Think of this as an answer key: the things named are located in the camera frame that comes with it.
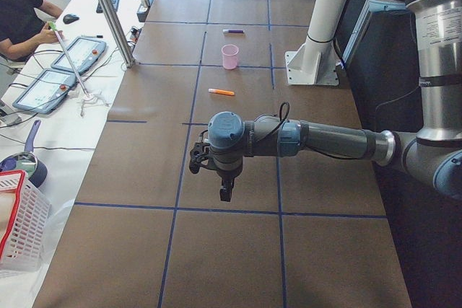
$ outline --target white basket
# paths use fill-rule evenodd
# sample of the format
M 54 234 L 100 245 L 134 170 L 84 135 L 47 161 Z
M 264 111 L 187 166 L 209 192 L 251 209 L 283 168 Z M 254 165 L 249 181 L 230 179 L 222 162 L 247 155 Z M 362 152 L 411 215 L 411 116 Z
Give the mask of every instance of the white basket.
M 6 232 L 0 239 L 0 278 L 37 270 L 50 203 L 24 171 L 0 172 L 0 193 L 15 194 Z

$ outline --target plastic cup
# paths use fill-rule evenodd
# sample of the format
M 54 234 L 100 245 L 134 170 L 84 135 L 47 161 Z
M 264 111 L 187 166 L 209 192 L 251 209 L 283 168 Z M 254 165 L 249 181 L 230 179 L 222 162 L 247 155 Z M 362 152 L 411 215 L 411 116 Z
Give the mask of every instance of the plastic cup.
M 222 47 L 223 67 L 227 70 L 233 70 L 237 67 L 237 54 L 239 47 L 236 45 L 224 45 Z

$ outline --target orange marker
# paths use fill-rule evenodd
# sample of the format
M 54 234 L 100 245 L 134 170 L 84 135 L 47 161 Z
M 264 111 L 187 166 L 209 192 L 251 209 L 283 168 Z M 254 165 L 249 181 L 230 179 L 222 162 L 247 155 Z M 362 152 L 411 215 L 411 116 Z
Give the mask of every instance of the orange marker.
M 234 92 L 231 92 L 229 90 L 213 89 L 213 88 L 209 88 L 209 93 L 230 95 L 230 96 L 234 96 L 234 94 L 235 94 Z

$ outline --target white desk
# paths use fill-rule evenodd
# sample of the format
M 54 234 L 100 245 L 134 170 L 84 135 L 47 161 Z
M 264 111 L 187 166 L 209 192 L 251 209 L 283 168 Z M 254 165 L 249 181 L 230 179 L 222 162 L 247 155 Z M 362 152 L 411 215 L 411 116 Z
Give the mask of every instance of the white desk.
M 105 21 L 104 14 L 96 13 L 97 0 L 71 0 L 65 8 L 63 15 L 56 21 L 59 30 L 64 31 L 65 44 L 69 44 L 75 37 L 80 35 L 103 35 L 107 48 L 100 60 L 89 71 L 91 72 L 103 64 L 111 53 L 117 48 L 116 42 Z M 140 27 L 136 16 L 139 8 L 139 0 L 120 0 L 118 6 L 118 18 L 125 33 L 129 33 L 132 26 Z M 73 13 L 80 17 L 76 22 L 65 25 L 62 17 Z M 60 50 L 56 44 L 41 45 L 37 51 L 54 49 Z M 49 67 L 58 53 L 39 53 L 31 58 L 22 70 L 22 74 L 16 78 L 16 82 L 29 84 L 32 78 L 41 71 L 42 67 Z M 110 63 L 92 75 L 85 82 L 85 86 L 91 92 L 100 91 L 106 102 L 112 103 L 121 84 L 125 64 L 119 52 L 115 52 Z M 22 92 L 22 88 L 10 87 L 2 100 L 9 106 Z M 96 147 L 101 131 L 106 122 L 109 107 L 101 101 L 94 105 L 85 105 L 83 117 L 80 115 L 82 96 L 80 86 L 76 88 L 79 96 L 68 97 L 50 115 L 37 115 L 33 119 L 41 119 L 42 124 L 35 137 L 35 147 L 65 147 L 65 148 L 88 148 Z M 33 113 L 20 113 L 23 120 L 28 119 Z M 25 141 L 32 120 L 26 121 L 11 128 L 0 128 L 0 134 Z M 0 140 L 0 158 L 13 153 L 23 151 L 24 145 L 2 138 Z M 74 199 L 84 179 L 85 172 L 93 155 L 93 150 L 45 150 L 36 149 L 34 153 L 48 168 L 48 176 L 40 186 L 42 191 L 51 202 L 51 214 L 45 233 L 43 264 L 40 270 L 25 273 L 18 276 L 0 279 L 0 308 L 25 308 L 31 307 L 35 297 L 45 278 L 51 258 L 53 257 L 64 224 L 69 216 Z

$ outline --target black mouse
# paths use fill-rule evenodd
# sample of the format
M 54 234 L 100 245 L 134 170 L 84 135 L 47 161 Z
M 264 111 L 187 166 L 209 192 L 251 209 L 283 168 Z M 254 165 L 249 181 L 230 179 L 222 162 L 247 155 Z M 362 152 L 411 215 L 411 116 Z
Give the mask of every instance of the black mouse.
M 79 16 L 77 16 L 76 14 L 66 14 L 63 17 L 63 23 L 65 25 L 68 25 L 69 23 L 75 22 L 78 19 L 79 19 Z

